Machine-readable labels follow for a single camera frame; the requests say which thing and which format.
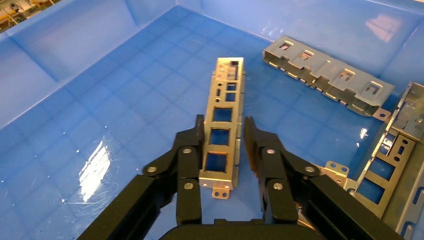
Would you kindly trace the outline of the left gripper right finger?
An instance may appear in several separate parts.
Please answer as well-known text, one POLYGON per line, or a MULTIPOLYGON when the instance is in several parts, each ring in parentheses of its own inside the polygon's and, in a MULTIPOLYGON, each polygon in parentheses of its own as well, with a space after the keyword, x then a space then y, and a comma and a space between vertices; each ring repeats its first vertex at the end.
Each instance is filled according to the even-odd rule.
POLYGON ((398 240, 400 235, 279 137, 244 118, 244 147, 259 182, 263 219, 310 240, 398 240))

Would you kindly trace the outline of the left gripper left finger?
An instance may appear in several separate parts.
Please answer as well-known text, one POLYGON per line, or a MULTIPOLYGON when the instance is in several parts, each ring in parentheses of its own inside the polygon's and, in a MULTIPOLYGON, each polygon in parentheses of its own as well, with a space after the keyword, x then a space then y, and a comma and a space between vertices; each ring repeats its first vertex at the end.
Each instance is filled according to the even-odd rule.
POLYGON ((147 164, 79 236, 80 240, 142 240, 177 195, 178 225, 201 224, 200 167, 204 116, 176 134, 172 148, 147 164))

